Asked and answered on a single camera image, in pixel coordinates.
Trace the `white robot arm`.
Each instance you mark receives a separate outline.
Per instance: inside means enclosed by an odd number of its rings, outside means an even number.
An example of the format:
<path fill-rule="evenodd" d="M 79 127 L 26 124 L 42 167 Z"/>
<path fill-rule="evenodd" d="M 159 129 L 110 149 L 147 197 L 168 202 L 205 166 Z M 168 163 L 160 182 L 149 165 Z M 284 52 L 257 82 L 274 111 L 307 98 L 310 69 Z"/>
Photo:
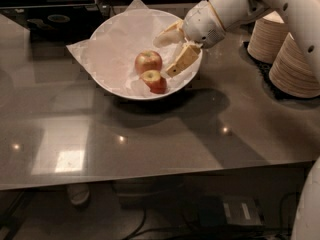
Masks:
<path fill-rule="evenodd" d="M 193 42 L 208 49 L 226 32 L 278 12 L 320 81 L 320 0 L 203 0 L 153 41 L 157 47 Z"/>

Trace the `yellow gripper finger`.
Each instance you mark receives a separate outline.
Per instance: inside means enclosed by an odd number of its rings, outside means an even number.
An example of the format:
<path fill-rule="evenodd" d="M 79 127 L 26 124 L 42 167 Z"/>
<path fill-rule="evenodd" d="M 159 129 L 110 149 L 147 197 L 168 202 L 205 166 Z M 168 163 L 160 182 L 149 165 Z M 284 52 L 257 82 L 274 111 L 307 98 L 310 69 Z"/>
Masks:
<path fill-rule="evenodd" d="M 153 45 L 161 48 L 171 44 L 183 43 L 185 36 L 182 26 L 183 21 L 177 20 L 154 38 Z"/>
<path fill-rule="evenodd" d="M 175 51 L 172 63 L 165 69 L 170 77 L 175 77 L 191 66 L 198 58 L 201 46 L 194 42 L 180 43 Z"/>

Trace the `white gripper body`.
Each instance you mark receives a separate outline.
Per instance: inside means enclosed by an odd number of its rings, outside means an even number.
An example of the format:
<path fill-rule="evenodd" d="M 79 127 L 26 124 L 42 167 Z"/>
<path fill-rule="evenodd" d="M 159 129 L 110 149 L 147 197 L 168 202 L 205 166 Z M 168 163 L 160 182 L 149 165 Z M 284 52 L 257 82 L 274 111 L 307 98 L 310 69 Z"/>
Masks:
<path fill-rule="evenodd" d="M 185 37 L 203 48 L 215 46 L 225 38 L 225 30 L 212 5 L 203 0 L 193 7 L 183 20 Z"/>

